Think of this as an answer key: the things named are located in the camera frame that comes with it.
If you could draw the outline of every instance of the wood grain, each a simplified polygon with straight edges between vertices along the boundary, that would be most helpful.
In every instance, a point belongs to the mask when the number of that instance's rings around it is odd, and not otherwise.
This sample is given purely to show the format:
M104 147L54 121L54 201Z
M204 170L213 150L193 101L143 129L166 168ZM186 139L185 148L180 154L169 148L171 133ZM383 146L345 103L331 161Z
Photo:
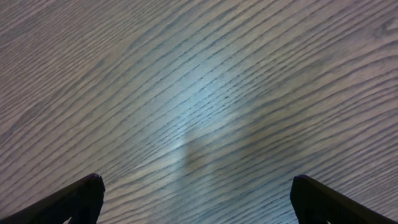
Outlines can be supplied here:
M97 172L99 223L398 220L398 2L0 1L0 216Z

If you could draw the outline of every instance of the brown wooden tabletop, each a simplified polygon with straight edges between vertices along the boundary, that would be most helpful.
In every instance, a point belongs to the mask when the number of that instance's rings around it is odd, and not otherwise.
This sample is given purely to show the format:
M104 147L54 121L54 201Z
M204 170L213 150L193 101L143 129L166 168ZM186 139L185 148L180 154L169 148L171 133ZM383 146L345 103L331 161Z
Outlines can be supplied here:
M0 217L96 172L99 223L398 220L398 1L0 1Z

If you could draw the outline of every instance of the wooden surface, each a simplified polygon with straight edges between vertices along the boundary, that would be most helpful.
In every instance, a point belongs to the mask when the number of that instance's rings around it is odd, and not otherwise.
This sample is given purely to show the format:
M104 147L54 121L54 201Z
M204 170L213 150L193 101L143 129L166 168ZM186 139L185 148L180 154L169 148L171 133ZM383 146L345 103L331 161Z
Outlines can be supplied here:
M97 172L99 223L398 220L398 1L0 1L0 217Z

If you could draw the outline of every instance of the black object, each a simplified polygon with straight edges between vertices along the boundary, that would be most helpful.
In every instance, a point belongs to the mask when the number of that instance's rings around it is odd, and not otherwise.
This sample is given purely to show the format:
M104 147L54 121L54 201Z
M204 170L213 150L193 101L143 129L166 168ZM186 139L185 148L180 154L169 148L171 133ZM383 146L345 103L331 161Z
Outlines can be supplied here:
M36 202L0 224L94 224L104 202L105 186L98 174L90 174Z
M290 200L300 224L393 224L306 175L294 177Z

